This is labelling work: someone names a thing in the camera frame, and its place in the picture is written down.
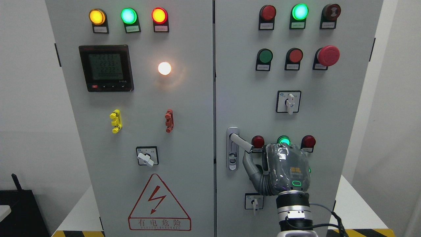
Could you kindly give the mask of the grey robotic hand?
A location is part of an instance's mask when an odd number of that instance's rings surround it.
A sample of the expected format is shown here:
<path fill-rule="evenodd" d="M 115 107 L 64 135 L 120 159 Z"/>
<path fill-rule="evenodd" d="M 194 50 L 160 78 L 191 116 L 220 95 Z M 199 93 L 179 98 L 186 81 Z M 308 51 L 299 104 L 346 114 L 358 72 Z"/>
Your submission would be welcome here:
<path fill-rule="evenodd" d="M 265 196 L 298 190 L 306 192 L 310 187 L 310 167 L 307 155 L 296 145 L 269 144 L 266 146 L 268 174 L 263 174 L 245 152 L 242 163 L 255 190 Z"/>

